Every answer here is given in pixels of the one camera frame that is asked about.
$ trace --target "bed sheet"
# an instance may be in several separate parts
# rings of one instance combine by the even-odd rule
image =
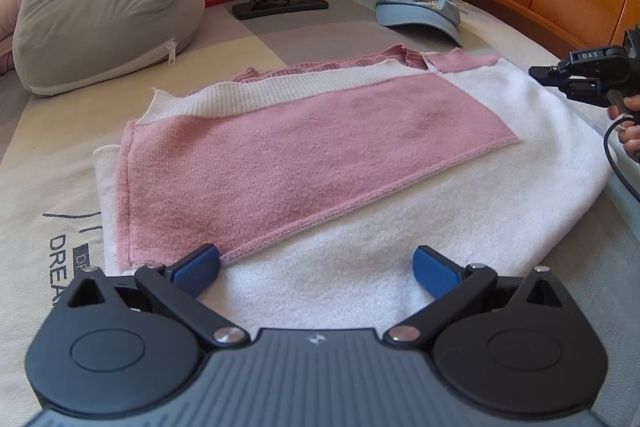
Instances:
[[[159,64],[50,99],[24,92],[15,72],[0,79],[0,348],[6,357],[0,424],[21,425],[38,410],[23,371],[26,348],[78,269],[104,265],[92,153],[119,141],[126,121],[148,107],[152,87],[184,96],[248,66],[273,70],[369,54],[398,42],[420,51],[454,47],[430,28],[377,25],[375,0],[327,1],[327,11],[244,23],[231,16],[229,5],[207,9],[190,47],[178,56],[179,76]],[[523,69],[557,62],[516,30],[458,3],[460,36],[468,53],[498,53]],[[603,133],[604,110],[577,103],[572,107]],[[620,161],[640,185],[631,162]],[[639,237],[640,206],[612,179],[546,259],[609,351],[609,376],[595,410],[612,427],[640,423]]]

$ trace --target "gray cat pillow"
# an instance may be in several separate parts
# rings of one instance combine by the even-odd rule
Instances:
[[[52,95],[175,63],[204,0],[23,0],[15,69],[30,91]]]

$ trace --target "cap brim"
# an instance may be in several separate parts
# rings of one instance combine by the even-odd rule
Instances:
[[[447,18],[442,15],[409,4],[379,4],[376,6],[376,20],[381,26],[403,26],[407,24],[422,24],[437,28],[445,32],[461,46],[458,30]]]

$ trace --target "white zipper pull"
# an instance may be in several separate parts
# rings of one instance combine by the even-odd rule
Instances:
[[[169,50],[169,67],[173,67],[175,66],[175,41],[167,42],[166,48]]]

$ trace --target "hand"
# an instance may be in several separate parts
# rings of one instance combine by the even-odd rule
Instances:
[[[640,94],[625,98],[624,102],[629,109],[640,111]],[[620,116],[620,111],[615,105],[612,105],[607,109],[607,114],[611,120],[615,120]],[[623,122],[620,127],[623,129],[618,131],[618,139],[625,147],[626,155],[631,157],[634,152],[640,151],[640,125],[635,125],[633,122]]]

